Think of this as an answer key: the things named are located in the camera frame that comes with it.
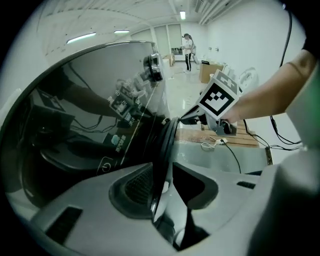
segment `black and white fiducial marker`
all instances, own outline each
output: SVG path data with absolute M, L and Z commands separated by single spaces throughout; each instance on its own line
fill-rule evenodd
M 238 100 L 237 83 L 217 70 L 196 104 L 219 120 Z

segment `cardboard box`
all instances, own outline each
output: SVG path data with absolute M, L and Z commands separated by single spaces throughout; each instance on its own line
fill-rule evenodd
M 223 65 L 218 65 L 218 64 L 200 64 L 200 74 L 199 74 L 199 79 L 201 83 L 207 84 L 210 81 L 210 74 L 214 74 L 216 70 L 221 70 L 224 68 Z
M 163 59 L 169 60 L 170 67 L 172 67 L 175 64 L 175 56 L 173 54 L 168 54 L 168 55 L 164 56 Z

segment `floor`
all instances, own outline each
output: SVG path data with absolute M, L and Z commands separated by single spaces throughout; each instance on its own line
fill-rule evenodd
M 182 61 L 175 62 L 170 67 L 172 78 L 166 80 L 166 97 L 169 105 L 170 117 L 181 117 L 199 98 L 199 93 L 206 88 L 206 83 L 199 80 L 199 66 L 191 63 L 191 73 L 184 73 L 186 64 Z M 192 125 L 189 129 L 200 129 L 200 124 Z

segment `wooden board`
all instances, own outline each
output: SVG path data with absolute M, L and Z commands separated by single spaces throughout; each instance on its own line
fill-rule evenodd
M 217 136 L 213 130 L 209 130 L 207 125 L 201 125 L 201 130 L 193 129 L 178 129 L 175 134 L 176 141 L 198 142 L 198 143 L 211 143 L 214 144 L 214 140 L 227 138 L 228 145 L 246 147 L 246 148 L 259 148 L 259 143 L 252 136 L 247 134 L 245 124 L 243 121 L 237 123 L 236 136 Z

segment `white cable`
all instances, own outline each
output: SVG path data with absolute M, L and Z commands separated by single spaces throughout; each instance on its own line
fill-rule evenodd
M 221 139 L 215 139 L 214 137 L 210 136 L 211 139 L 213 139 L 215 141 L 215 143 L 213 145 L 209 144 L 208 142 L 203 142 L 201 143 L 201 149 L 214 149 L 216 145 L 222 145 L 227 143 L 227 139 L 226 138 L 221 138 Z

